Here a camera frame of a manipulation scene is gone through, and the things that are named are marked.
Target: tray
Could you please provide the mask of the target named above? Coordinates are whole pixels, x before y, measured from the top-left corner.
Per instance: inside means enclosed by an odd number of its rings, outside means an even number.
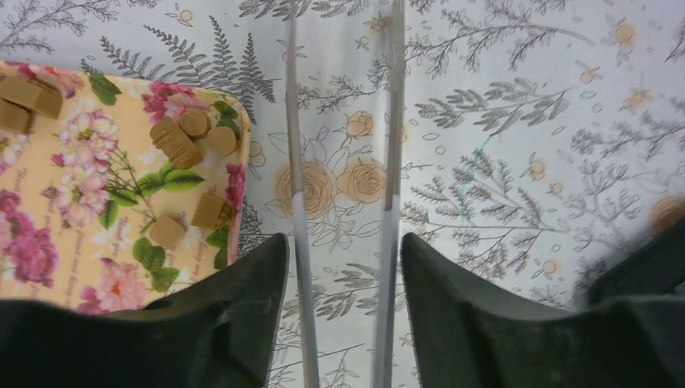
[[[59,88],[64,105],[58,120],[36,116],[27,135],[0,130],[0,297],[88,314],[137,309],[235,260],[250,120],[233,96],[0,61],[0,77],[8,76]],[[236,128],[237,152],[220,158],[200,140],[202,164],[170,165],[149,130],[189,109]],[[203,192],[234,203],[228,226],[189,225]],[[187,226],[171,251],[146,237],[161,215]]]

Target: pink flower print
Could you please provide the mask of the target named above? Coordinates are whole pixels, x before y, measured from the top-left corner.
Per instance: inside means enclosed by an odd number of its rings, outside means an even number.
[[[54,286],[52,276],[59,258],[57,249],[50,241],[49,229],[17,234],[9,253],[11,262],[16,266],[17,281],[41,283],[50,289]]]
[[[0,252],[4,252],[12,242],[12,225],[7,214],[0,213]]]
[[[19,204],[21,204],[21,198],[16,193],[0,188],[0,212],[14,213]]]
[[[85,302],[79,304],[76,310],[91,315],[108,313],[109,311],[100,308],[100,300],[98,299],[97,292],[96,289],[89,285],[83,287],[83,290],[81,290],[81,293],[78,296]]]
[[[104,258],[105,271],[100,278],[97,298],[99,308],[108,311],[140,309],[145,301],[145,284],[138,281],[137,264],[118,264]]]
[[[0,131],[0,174],[17,163],[27,140],[26,135]]]
[[[236,212],[242,209],[242,196],[245,192],[245,165],[226,164],[229,173],[229,186],[226,188],[226,198],[235,206]]]
[[[184,112],[195,109],[209,112],[209,106],[195,97],[189,86],[170,85],[162,82],[151,82],[150,93],[141,96],[145,106],[143,110],[153,113],[150,122],[156,124],[164,116],[178,120]]]
[[[106,190],[107,176],[94,167],[73,169],[61,178],[56,188],[55,203],[67,226],[90,224],[104,211],[109,200]]]
[[[6,61],[10,66],[16,66],[19,74],[29,79],[37,79],[52,85],[62,91],[65,99],[76,95],[76,91],[84,87],[81,77],[71,70],[59,70],[50,66],[29,65],[27,63]]]
[[[201,111],[209,113],[209,106],[207,103],[196,97],[191,97],[186,93],[177,93],[169,97],[164,103],[166,107],[166,115],[174,120],[181,118],[183,113],[188,111]]]
[[[83,88],[81,77],[71,70],[59,70],[50,66],[35,66],[38,78],[62,91],[65,99],[76,95],[76,91]]]
[[[59,154],[52,161],[60,167],[95,166],[104,172],[109,167],[109,154],[116,148],[119,128],[101,109],[80,113],[59,133]]]

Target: beige block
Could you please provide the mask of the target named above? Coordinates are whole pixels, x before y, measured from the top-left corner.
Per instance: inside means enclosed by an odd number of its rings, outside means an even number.
[[[227,205],[227,202],[218,196],[206,192],[202,193],[195,207],[195,214],[193,214],[191,225],[202,229],[217,229],[216,225],[219,221],[221,210],[225,205]]]
[[[62,97],[19,78],[7,77],[0,82],[0,99],[16,103],[32,112],[56,119],[62,109]]]
[[[26,109],[0,99],[0,130],[12,133],[26,133],[31,113]]]
[[[149,230],[150,239],[164,249],[174,249],[186,234],[186,228],[174,218],[162,216]]]

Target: table surface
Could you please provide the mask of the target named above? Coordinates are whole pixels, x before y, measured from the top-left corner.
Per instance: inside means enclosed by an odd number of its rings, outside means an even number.
[[[0,50],[13,61],[236,95],[254,124],[245,252],[292,230],[280,3],[6,0]],[[366,387],[390,4],[299,3],[321,377],[323,386]],[[594,279],[685,212],[684,15],[678,0],[407,2],[402,232],[505,289],[582,308]],[[269,387],[301,386],[295,287]],[[400,285],[396,387],[418,386],[406,316]]]

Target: rose print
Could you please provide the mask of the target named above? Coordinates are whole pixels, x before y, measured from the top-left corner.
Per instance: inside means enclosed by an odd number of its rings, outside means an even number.
[[[189,110],[209,113],[209,106],[195,97],[195,92],[189,86],[169,85],[163,82],[152,82],[149,87],[150,93],[142,95],[145,112],[153,113],[150,118],[152,124],[156,124],[164,116],[178,120],[180,116]]]
[[[109,167],[109,154],[116,148],[119,128],[101,109],[83,112],[69,120],[59,133],[60,154],[53,162],[60,167],[96,166],[104,172]]]
[[[62,92],[65,99],[76,95],[76,91],[84,87],[84,82],[76,72],[71,70],[59,70],[50,66],[29,65],[20,62],[6,62],[8,65],[18,67],[20,74],[29,79],[43,81],[52,85]]]
[[[338,189],[335,186],[333,172],[326,166],[315,162],[302,163],[305,175],[305,212],[308,219],[317,219],[328,213],[333,206]],[[292,217],[292,177],[288,168],[276,184],[278,206]]]
[[[345,132],[350,137],[362,137],[371,134],[373,130],[373,116],[365,111],[358,111],[350,116],[345,125]]]
[[[242,209],[242,196],[245,191],[245,165],[231,164],[226,165],[229,173],[229,186],[226,188],[226,198],[235,205],[236,212]]]
[[[7,214],[0,213],[0,252],[4,252],[12,242],[12,225]]]
[[[685,198],[668,196],[649,211],[649,225],[654,235],[660,235],[685,218]]]
[[[0,131],[0,174],[17,163],[27,141],[26,135]]]
[[[57,249],[50,241],[48,229],[30,234],[18,234],[10,249],[11,262],[16,265],[15,279],[22,283],[34,282],[52,288],[53,272],[59,261]]]
[[[117,310],[140,309],[145,301],[145,284],[138,281],[137,264],[119,264],[101,259],[104,270],[97,289],[86,286],[80,297],[85,302],[77,310],[86,314],[103,314]]]
[[[352,200],[371,204],[385,195],[385,171],[376,162],[359,163],[340,175],[336,181],[340,192]]]
[[[631,89],[630,96],[625,99],[623,106],[619,109],[619,112],[628,110],[632,114],[635,114],[638,110],[644,109],[652,101],[652,97],[649,95],[649,90]]]
[[[51,194],[69,226],[84,226],[97,219],[109,200],[107,176],[94,167],[74,167],[61,177],[61,185]]]

